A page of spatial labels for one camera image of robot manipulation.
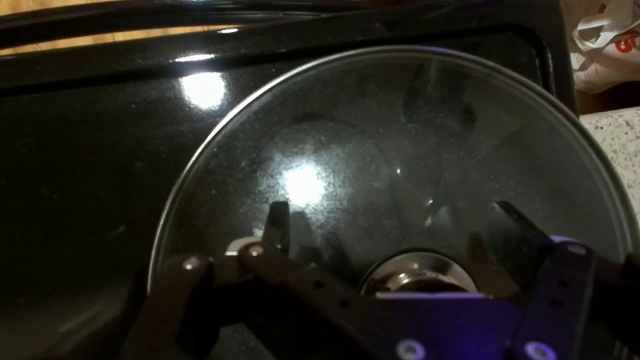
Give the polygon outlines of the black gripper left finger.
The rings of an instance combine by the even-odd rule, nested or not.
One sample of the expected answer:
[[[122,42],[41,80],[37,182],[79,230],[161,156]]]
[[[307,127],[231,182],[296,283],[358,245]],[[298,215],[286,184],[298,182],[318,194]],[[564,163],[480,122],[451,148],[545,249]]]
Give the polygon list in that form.
[[[333,274],[286,257],[290,210],[274,202],[269,233],[236,257],[173,257],[151,280],[122,360],[231,360],[224,335],[245,327],[276,360],[373,360],[367,302]]]

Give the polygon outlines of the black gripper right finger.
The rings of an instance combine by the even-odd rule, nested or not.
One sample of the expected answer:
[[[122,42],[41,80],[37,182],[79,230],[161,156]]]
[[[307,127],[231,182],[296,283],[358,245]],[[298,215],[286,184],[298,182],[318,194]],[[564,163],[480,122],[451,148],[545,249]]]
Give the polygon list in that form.
[[[550,236],[515,205],[494,205],[494,257],[524,290],[517,360],[638,360],[640,261],[611,262],[584,242]]]

